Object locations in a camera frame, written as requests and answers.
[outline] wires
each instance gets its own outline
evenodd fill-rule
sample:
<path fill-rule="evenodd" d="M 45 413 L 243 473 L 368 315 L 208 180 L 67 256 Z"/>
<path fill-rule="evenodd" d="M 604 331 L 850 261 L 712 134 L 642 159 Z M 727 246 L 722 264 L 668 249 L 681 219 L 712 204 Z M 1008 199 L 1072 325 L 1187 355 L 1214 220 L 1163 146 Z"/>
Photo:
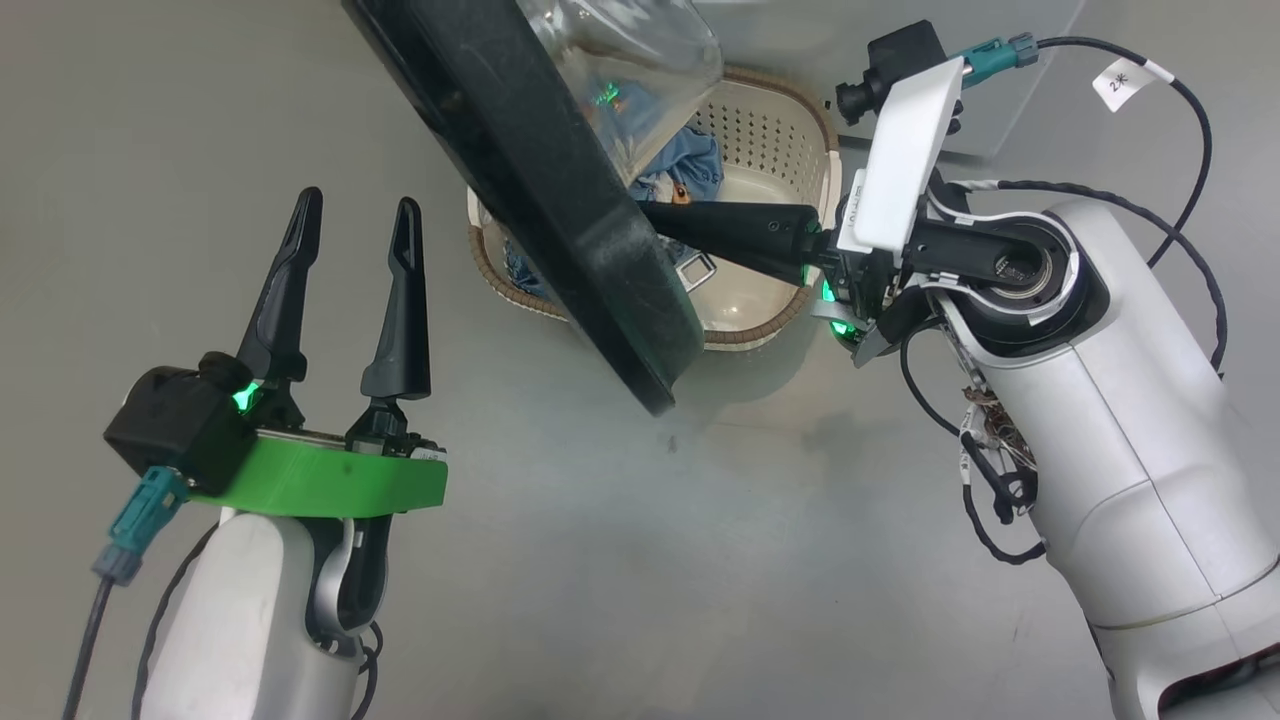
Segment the wires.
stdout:
<path fill-rule="evenodd" d="M 936 328 L 941 324 L 942 324 L 942 318 L 934 315 L 933 318 L 929 318 L 920 325 L 916 325 L 916 328 L 913 329 L 911 332 L 906 333 L 906 337 L 902 338 L 902 345 L 897 351 L 899 364 L 902 366 L 902 380 L 906 382 L 906 389 L 911 391 L 911 396 L 915 397 L 915 401 L 920 404 L 920 409 L 923 409 L 929 418 L 933 418 L 933 421 L 937 423 L 938 427 L 941 427 L 943 430 L 956 437 L 960 437 L 960 428 L 947 421 L 947 419 L 943 418 L 942 415 L 938 415 L 938 411 L 934 410 L 933 406 L 929 405 L 929 401 L 924 398 L 924 393 L 920 392 L 920 387 L 915 384 L 915 378 L 911 377 L 911 364 L 906 359 L 906 348 L 908 346 L 911 345 L 911 338 L 915 337 L 916 333 L 922 331 Z"/>
<path fill-rule="evenodd" d="M 102 626 L 102 614 L 106 612 L 106 601 L 111 597 L 113 587 L 115 587 L 115 582 L 111 578 L 102 578 L 102 582 L 97 585 L 97 596 L 93 597 L 93 605 L 90 606 L 88 623 L 84 624 L 84 635 L 81 638 L 79 655 L 76 657 L 72 685 L 67 689 L 67 703 L 63 705 L 63 720 L 76 720 L 81 693 L 84 692 L 84 680 L 88 678 L 88 662 L 93 657 L 97 630 Z"/>
<path fill-rule="evenodd" d="M 209 544 L 209 538 L 214 537 L 214 532 L 218 530 L 218 523 L 214 527 L 205 530 L 205 534 L 200 536 L 196 544 L 187 552 L 187 556 L 182 559 L 178 564 L 178 569 L 174 570 L 173 578 L 169 579 L 169 584 L 165 585 L 164 593 L 160 596 L 160 602 L 156 603 L 156 611 L 151 615 L 151 624 L 147 625 L 147 637 L 142 641 L 142 656 L 138 659 L 138 673 L 137 679 L 133 682 L 133 703 L 129 710 L 129 717 L 132 720 L 138 720 L 142 717 L 142 696 L 147 691 L 147 665 L 151 662 L 151 653 L 156 648 L 156 635 L 160 633 L 160 620 L 164 619 L 164 614 L 169 610 L 169 601 L 173 600 L 173 593 L 178 589 L 178 584 L 182 583 L 182 578 L 187 574 L 187 569 L 191 564 L 200 557 L 200 553 L 205 551 L 205 546 Z"/>
<path fill-rule="evenodd" d="M 1006 502 L 1020 501 L 1020 498 L 1012 496 L 1010 489 L 1001 482 L 998 477 L 996 477 L 996 469 L 991 466 L 991 462 L 987 462 L 986 457 L 983 457 L 982 450 L 978 447 L 978 441 L 973 438 L 973 433 L 970 433 L 969 430 L 961 433 L 960 446 L 964 447 L 964 451 L 969 455 L 972 462 L 978 466 L 978 471 L 982 473 L 983 479 L 987 480 L 987 484 L 989 484 L 991 489 L 995 491 L 997 498 L 1002 498 Z M 982 525 L 982 519 L 978 518 L 978 509 L 973 503 L 973 486 L 969 484 L 968 478 L 965 478 L 965 483 L 961 489 L 961 500 L 964 500 L 964 511 L 965 515 L 969 516 L 969 523 L 973 524 L 973 532 L 978 536 L 978 542 L 980 542 L 982 546 L 986 547 L 991 552 L 991 556 L 995 557 L 996 560 L 1000 560 L 1001 562 L 1006 562 L 1009 565 L 1021 565 L 1024 562 L 1036 560 L 1037 557 L 1044 555 L 1043 542 L 1038 542 L 1036 543 L 1034 547 L 1032 547 L 1027 552 L 1021 552 L 1018 555 L 1011 555 L 1001 550 L 1000 546 L 997 546 L 996 542 L 991 539 L 991 536 L 987 534 L 987 528 Z"/>
<path fill-rule="evenodd" d="M 374 703 L 374 693 L 378 691 L 378 656 L 383 653 L 383 629 L 378 626 L 376 621 L 370 623 L 369 629 L 372 630 L 374 638 L 378 639 L 378 647 L 370 650 L 369 646 L 361 642 L 361 647 L 365 650 L 365 664 L 360 666 L 360 673 L 369 676 L 365 679 L 365 696 L 360 698 L 360 705 L 356 706 L 351 720 L 365 720 L 365 715 L 369 714 L 369 706 Z"/>
<path fill-rule="evenodd" d="M 918 325 L 915 329 L 909 332 L 906 337 L 902 338 L 902 345 L 899 348 L 899 363 L 901 364 L 902 368 L 902 379 L 906 382 L 906 388 L 911 391 L 911 396 L 915 397 L 915 401 L 920 404 L 920 407 L 924 410 L 924 413 L 929 418 L 932 418 L 933 421 L 937 423 L 938 427 L 941 427 L 943 430 L 960 438 L 960 445 L 965 448 L 965 452 L 968 452 L 969 456 L 973 459 L 974 465 L 978 466 L 978 470 L 982 473 L 983 479 L 987 480 L 987 484 L 991 486 L 996 496 L 1002 497 L 1006 502 L 1016 503 L 1019 498 L 1012 496 L 1010 497 L 1002 496 L 1001 491 L 1004 491 L 1004 495 L 1010 495 L 1010 491 L 996 475 L 995 468 L 992 468 L 991 464 L 987 462 L 987 459 L 983 457 L 978 451 L 978 443 L 977 441 L 974 441 L 973 434 L 969 433 L 968 430 L 961 433 L 960 428 L 955 427 L 952 423 L 947 421 L 946 418 L 940 415 L 938 411 L 934 410 L 932 405 L 929 405 L 929 401 L 924 398 L 924 393 L 922 393 L 919 386 L 915 384 L 915 378 L 911 377 L 911 366 L 910 363 L 908 361 L 908 347 L 911 345 L 911 338 L 915 337 L 922 331 L 936 328 L 941 324 L 942 324 L 942 318 L 934 315 L 933 318 L 929 318 L 928 320 Z M 1019 555 L 1011 555 L 1001 550 L 995 543 L 995 541 L 991 539 L 991 536 L 987 534 L 987 529 L 983 528 L 982 525 L 982 519 L 978 518 L 978 509 L 973 503 L 973 487 L 968 482 L 965 482 L 964 484 L 963 500 L 964 500 L 964 511 L 969 516 L 969 521 L 973 523 L 973 532 L 977 533 L 978 542 L 980 542 L 983 547 L 986 547 L 991 552 L 992 557 L 1000 560 L 1001 562 L 1007 562 L 1010 565 L 1021 565 L 1023 562 L 1036 560 L 1037 557 L 1044 555 L 1044 543 L 1038 543 L 1036 547 Z"/>
<path fill-rule="evenodd" d="M 1164 68 L 1160 68 L 1160 65 L 1156 65 L 1147 58 L 1143 58 L 1142 55 L 1134 53 L 1133 50 L 1129 50 L 1128 47 L 1121 47 L 1112 42 L 1106 42 L 1105 40 L 1094 40 L 1092 37 L 1073 37 L 1073 36 L 1048 37 L 1041 40 L 1037 44 L 1037 46 L 1041 50 L 1048 50 L 1050 47 L 1093 47 L 1096 50 L 1103 50 L 1106 53 L 1111 53 L 1112 55 L 1119 55 L 1137 65 L 1146 65 L 1148 68 L 1155 65 L 1156 68 L 1164 70 Z M 1196 94 L 1192 92 L 1190 88 L 1188 88 L 1187 85 L 1183 83 L 1183 81 L 1172 78 L 1169 82 L 1169 87 L 1172 87 L 1174 91 L 1178 92 L 1178 95 L 1181 95 L 1183 100 L 1185 100 L 1187 104 L 1190 105 L 1192 111 L 1196 113 L 1196 120 L 1199 123 L 1201 141 L 1203 147 L 1201 155 L 1201 168 L 1199 173 L 1196 174 L 1196 184 L 1194 187 L 1192 187 L 1192 195 L 1190 197 L 1188 197 L 1187 205 L 1183 208 L 1181 215 L 1178 217 L 1178 222 L 1174 223 L 1174 228 L 1180 231 L 1184 227 L 1187 227 L 1187 220 L 1190 219 L 1192 211 L 1196 210 L 1196 204 L 1199 202 L 1201 193 L 1204 192 L 1204 183 L 1208 182 L 1208 168 L 1210 163 L 1213 159 L 1213 131 L 1210 128 L 1208 113 L 1204 111 L 1204 105 L 1201 104 L 1199 99 L 1196 97 Z M 1165 252 L 1167 252 L 1170 247 L 1172 247 L 1174 242 L 1178 242 L 1178 238 L 1174 236 L 1174 233 L 1166 233 L 1165 241 L 1160 243 L 1160 247 L 1156 249 L 1156 252 L 1153 252 L 1151 255 L 1151 259 L 1147 260 L 1147 266 L 1155 268 L 1156 263 L 1160 263 L 1160 259 L 1165 256 Z"/>
<path fill-rule="evenodd" d="M 1187 240 L 1187 236 L 1183 234 L 1180 229 L 1171 227 L 1151 210 L 1140 205 L 1135 205 L 1114 192 L 1093 190 L 1092 187 L 1085 187 L 1083 184 L 1039 181 L 960 181 L 955 184 L 966 190 L 1038 190 L 1042 192 L 1061 192 L 1064 195 L 1076 195 L 1091 200 L 1101 200 L 1102 202 L 1110 202 L 1117 208 L 1124 208 L 1134 215 L 1138 215 L 1139 218 L 1156 225 L 1161 229 L 1161 232 L 1167 233 L 1178 245 L 1183 247 L 1184 251 L 1187 251 L 1187 256 L 1190 258 L 1196 268 L 1202 275 L 1204 275 L 1204 286 L 1208 288 L 1208 297 L 1213 302 L 1216 315 L 1213 328 L 1216 345 L 1208 361 L 1210 365 L 1213 366 L 1213 370 L 1220 372 L 1222 369 L 1222 357 L 1226 355 L 1226 301 L 1222 299 L 1222 288 L 1217 284 L 1217 278 L 1213 277 L 1213 269 L 1208 266 L 1208 261 L 1204 260 L 1204 256 L 1199 254 L 1199 250 L 1196 250 L 1196 246 L 1192 245 L 1192 241 Z"/>

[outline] green bracket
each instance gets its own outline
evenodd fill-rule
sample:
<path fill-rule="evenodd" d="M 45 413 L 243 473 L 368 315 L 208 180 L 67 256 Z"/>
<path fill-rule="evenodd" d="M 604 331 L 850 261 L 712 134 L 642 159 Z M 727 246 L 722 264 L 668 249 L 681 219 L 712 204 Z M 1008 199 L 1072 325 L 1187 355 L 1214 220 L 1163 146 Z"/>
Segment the green bracket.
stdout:
<path fill-rule="evenodd" d="M 191 500 L 285 518 L 379 518 L 444 505 L 442 460 L 362 455 L 260 436 L 230 487 Z"/>

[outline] blue cloth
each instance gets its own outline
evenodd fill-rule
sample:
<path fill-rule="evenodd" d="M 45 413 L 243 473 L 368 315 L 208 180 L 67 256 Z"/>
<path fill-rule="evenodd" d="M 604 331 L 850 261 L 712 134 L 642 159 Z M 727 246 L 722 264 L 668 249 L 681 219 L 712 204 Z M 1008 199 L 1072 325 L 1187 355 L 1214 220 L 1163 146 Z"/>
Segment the blue cloth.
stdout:
<path fill-rule="evenodd" d="M 709 135 L 687 127 L 680 128 L 676 137 L 640 173 L 640 179 L 631 184 L 631 197 L 653 200 L 653 188 L 644 181 L 658 173 L 667 173 L 671 179 L 684 184 L 694 202 L 716 200 L 724 181 L 719 143 Z"/>

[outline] laundry basket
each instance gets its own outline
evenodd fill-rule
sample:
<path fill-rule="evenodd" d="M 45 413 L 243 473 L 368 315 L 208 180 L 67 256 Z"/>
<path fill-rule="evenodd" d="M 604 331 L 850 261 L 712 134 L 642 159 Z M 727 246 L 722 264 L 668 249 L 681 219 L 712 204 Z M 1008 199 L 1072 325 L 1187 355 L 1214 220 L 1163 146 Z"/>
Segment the laundry basket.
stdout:
<path fill-rule="evenodd" d="M 767 74 L 726 68 L 724 79 L 687 124 L 719 142 L 724 181 L 718 201 L 813 205 L 824 227 L 835 225 L 841 190 L 836 132 L 804 92 Z M 563 319 L 554 304 L 507 277 L 506 231 L 470 190 L 467 215 L 471 254 L 489 286 L 525 310 Z M 721 259 L 716 265 L 716 274 L 689 295 L 708 350 L 759 347 L 805 311 L 810 287 L 796 288 Z M 810 272 L 810 284 L 815 277 Z"/>

